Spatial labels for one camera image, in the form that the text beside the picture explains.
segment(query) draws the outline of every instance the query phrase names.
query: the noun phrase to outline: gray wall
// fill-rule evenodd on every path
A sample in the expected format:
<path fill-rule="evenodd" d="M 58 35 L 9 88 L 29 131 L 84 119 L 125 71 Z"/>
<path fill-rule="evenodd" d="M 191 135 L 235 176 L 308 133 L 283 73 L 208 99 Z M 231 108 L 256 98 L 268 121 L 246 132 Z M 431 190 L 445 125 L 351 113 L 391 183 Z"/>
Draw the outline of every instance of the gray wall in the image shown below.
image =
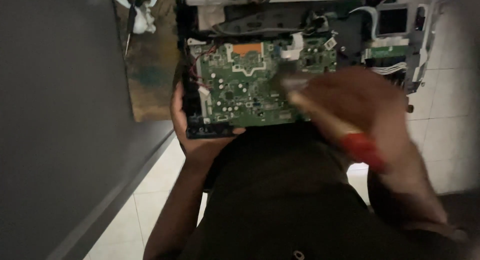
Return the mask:
<path fill-rule="evenodd" d="M 2 0 L 0 259 L 81 259 L 171 138 L 135 123 L 111 0 Z"/>

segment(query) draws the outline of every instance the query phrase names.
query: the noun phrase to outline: green circuit board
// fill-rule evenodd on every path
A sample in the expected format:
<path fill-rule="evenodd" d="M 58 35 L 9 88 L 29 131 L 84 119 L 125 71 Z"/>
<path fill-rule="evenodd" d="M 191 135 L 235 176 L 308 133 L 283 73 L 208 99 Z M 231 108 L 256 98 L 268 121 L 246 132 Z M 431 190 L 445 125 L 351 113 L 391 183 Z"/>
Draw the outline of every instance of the green circuit board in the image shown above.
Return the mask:
<path fill-rule="evenodd" d="M 297 68 L 303 72 L 334 72 L 337 53 L 327 50 L 328 38 L 304 39 Z M 305 117 L 289 105 L 279 85 L 270 80 L 283 61 L 281 51 L 291 40 L 247 44 L 225 43 L 199 57 L 197 74 L 204 123 L 228 122 L 236 128 L 295 122 Z M 212 45 L 190 47 L 193 55 L 208 52 Z"/>

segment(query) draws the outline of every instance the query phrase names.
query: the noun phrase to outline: white tile floor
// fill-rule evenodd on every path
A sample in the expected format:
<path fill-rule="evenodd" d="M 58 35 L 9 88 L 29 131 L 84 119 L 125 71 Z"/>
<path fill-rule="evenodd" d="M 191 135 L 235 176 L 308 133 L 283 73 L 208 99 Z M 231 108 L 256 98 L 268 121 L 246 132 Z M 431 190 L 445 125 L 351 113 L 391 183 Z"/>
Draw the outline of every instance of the white tile floor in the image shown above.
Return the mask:
<path fill-rule="evenodd" d="M 475 148 L 480 140 L 479 86 L 471 59 L 473 40 L 457 27 L 448 9 L 436 27 L 436 39 L 425 74 L 425 86 L 410 95 L 415 105 L 408 128 L 426 161 L 437 193 L 471 188 L 477 179 Z M 150 173 L 125 203 L 85 260 L 140 260 L 155 221 L 183 164 L 174 140 Z M 350 183 L 368 202 L 363 164 L 348 172 Z M 202 202 L 199 220 L 205 209 Z"/>

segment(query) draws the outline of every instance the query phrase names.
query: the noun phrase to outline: person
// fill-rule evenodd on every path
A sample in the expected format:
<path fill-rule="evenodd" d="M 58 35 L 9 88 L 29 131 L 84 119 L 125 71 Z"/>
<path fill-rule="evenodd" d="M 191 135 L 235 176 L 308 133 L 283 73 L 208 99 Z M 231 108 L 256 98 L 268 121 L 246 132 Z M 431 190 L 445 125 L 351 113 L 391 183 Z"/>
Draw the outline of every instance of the person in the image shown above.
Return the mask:
<path fill-rule="evenodd" d="M 352 160 L 321 122 L 237 129 L 236 138 L 187 139 L 178 84 L 171 114 L 186 159 L 144 260 L 459 256 L 465 235 L 448 223 L 409 136 L 405 94 L 361 67 L 326 73 L 301 92 L 375 139 L 384 169 L 368 174 L 374 213 L 348 183 Z M 211 180 L 197 226 L 202 191 Z"/>

